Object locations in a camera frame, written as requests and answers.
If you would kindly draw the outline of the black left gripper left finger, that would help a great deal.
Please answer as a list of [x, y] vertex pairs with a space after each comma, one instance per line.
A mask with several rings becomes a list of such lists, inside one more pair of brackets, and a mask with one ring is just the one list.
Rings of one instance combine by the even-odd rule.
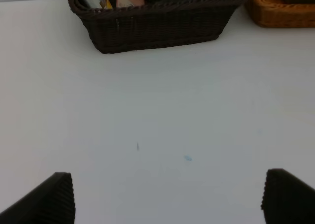
[[75, 199], [72, 177], [55, 172], [0, 214], [2, 224], [73, 224]]

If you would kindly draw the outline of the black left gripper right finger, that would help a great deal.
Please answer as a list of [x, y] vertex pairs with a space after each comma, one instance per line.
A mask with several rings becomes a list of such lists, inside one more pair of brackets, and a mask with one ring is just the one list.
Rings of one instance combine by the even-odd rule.
[[269, 169], [261, 210], [267, 224], [313, 224], [315, 190], [282, 168]]

